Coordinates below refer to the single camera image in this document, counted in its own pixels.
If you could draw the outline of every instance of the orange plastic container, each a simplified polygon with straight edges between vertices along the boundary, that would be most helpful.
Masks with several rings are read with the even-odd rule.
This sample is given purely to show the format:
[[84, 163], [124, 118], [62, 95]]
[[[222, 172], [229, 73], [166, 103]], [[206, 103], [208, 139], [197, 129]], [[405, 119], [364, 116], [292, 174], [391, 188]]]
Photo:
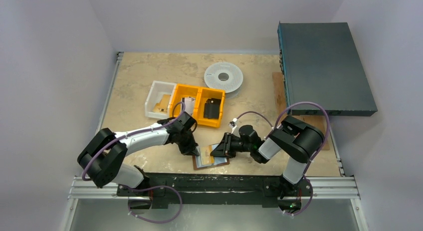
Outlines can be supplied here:
[[[196, 102], [194, 105], [193, 118], [197, 120], [198, 125], [214, 127], [214, 128], [220, 127], [220, 122], [222, 121], [222, 116], [223, 116], [223, 105], [224, 105], [224, 98], [225, 98], [224, 90], [217, 90], [217, 89], [211, 89], [211, 88], [205, 88], [205, 87], [193, 86], [193, 85], [176, 84], [176, 89], [173, 94], [173, 98], [170, 105], [171, 110], [173, 110], [175, 104], [182, 101], [182, 98], [185, 98], [185, 97], [195, 97], [196, 99]], [[206, 104], [207, 100], [210, 98], [221, 100], [218, 119], [204, 118], [204, 105]], [[180, 112], [181, 112], [181, 109], [176, 108], [174, 116], [175, 117], [178, 116]]]

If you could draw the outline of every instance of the beige table surface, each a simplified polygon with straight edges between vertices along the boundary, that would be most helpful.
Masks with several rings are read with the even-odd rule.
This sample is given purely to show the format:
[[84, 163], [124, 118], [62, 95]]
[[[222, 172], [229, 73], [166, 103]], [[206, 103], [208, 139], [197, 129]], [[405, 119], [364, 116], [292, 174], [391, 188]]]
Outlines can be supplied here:
[[[153, 80], [205, 86], [204, 72], [211, 64], [227, 61], [243, 72], [244, 82], [240, 94], [226, 100], [220, 128], [199, 126], [194, 132], [196, 142], [202, 147], [219, 143], [227, 124], [244, 111], [257, 111], [271, 122], [277, 118], [273, 93], [272, 72], [280, 72], [277, 55], [240, 54], [181, 54], [181, 53], [130, 53], [125, 52], [118, 71], [103, 127], [112, 131], [130, 131], [149, 126], [157, 119], [144, 115], [144, 103]], [[240, 118], [239, 125], [251, 124], [259, 136], [270, 131], [269, 125], [259, 116], [248, 114]], [[238, 153], [226, 166], [195, 171], [191, 156], [183, 156], [176, 144], [155, 146], [125, 158], [124, 163], [138, 165], [146, 172], [281, 175], [288, 155], [279, 152], [267, 164], [256, 163], [248, 153]], [[311, 164], [309, 176], [338, 177], [339, 169], [333, 145], [321, 151]]]

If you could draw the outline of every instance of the dark gray box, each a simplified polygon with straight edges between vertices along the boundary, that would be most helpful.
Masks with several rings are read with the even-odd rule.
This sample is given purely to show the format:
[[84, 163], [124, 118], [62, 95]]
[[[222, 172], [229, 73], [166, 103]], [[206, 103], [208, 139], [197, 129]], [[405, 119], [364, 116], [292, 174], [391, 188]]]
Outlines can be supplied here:
[[[320, 104], [329, 115], [371, 116], [378, 109], [347, 23], [279, 23], [287, 106]], [[292, 115], [323, 115], [301, 105]]]

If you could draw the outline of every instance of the table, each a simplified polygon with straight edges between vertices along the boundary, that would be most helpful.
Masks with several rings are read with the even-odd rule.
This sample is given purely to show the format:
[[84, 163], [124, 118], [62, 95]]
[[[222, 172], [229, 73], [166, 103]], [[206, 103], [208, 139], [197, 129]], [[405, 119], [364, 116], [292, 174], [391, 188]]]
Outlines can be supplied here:
[[[125, 52], [120, 63], [102, 127], [112, 131], [130, 131], [149, 126], [157, 120], [145, 117], [144, 103], [154, 80], [205, 86], [204, 71], [211, 64], [227, 61], [237, 65], [244, 75], [242, 90], [237, 97], [226, 100], [220, 128], [199, 126], [194, 137], [199, 146], [219, 143], [230, 120], [244, 111], [257, 111], [274, 122], [275, 107], [272, 73], [280, 72], [277, 55], [245, 54], [181, 54]], [[269, 125], [259, 116], [248, 114], [239, 125], [251, 124], [264, 137]], [[289, 156], [279, 152], [267, 164], [256, 163], [248, 153], [239, 153], [227, 166], [195, 171], [191, 156], [180, 154], [177, 145], [155, 146], [136, 152], [124, 163], [138, 165], [146, 172], [281, 175]], [[332, 142], [323, 150], [307, 172], [309, 176], [338, 177], [338, 162]]]

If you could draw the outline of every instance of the white bin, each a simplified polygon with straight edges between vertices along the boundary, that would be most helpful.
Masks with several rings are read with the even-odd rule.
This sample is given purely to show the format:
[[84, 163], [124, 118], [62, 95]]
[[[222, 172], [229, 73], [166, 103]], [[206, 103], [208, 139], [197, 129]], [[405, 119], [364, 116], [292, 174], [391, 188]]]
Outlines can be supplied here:
[[[170, 116], [171, 108], [170, 103], [175, 92], [176, 84], [162, 81], [153, 81], [150, 92], [148, 93], [145, 103], [145, 116], [156, 119], [167, 119]], [[154, 112], [154, 106], [162, 100], [163, 95], [171, 95], [168, 103], [167, 114]]]

